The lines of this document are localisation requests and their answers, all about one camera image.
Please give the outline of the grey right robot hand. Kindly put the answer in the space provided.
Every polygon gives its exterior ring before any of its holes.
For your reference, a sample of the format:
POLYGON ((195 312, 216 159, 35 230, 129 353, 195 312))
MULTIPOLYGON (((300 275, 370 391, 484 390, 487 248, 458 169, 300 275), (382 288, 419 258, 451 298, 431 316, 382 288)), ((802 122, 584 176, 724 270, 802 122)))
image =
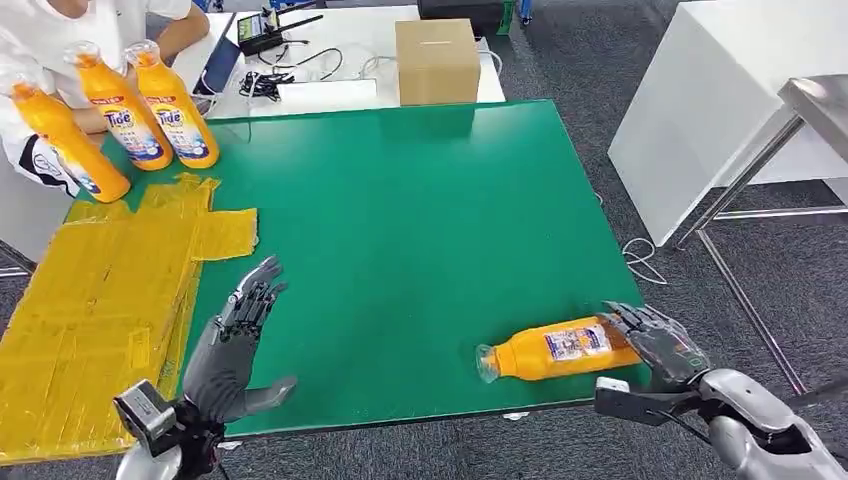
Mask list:
POLYGON ((713 368, 706 353, 677 320, 650 307, 604 302, 597 316, 618 330, 652 371, 654 389, 672 393, 689 390, 713 368))

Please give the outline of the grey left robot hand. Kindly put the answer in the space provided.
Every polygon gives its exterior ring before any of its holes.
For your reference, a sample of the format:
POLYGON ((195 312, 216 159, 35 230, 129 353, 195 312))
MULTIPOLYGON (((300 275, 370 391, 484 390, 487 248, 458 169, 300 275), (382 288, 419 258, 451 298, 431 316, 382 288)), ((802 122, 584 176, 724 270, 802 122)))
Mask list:
POLYGON ((275 279, 282 265, 267 257, 240 280, 221 311, 207 322, 184 372, 182 392, 206 421, 228 424, 282 404, 297 385, 286 376, 250 388, 263 328, 286 288, 275 279))

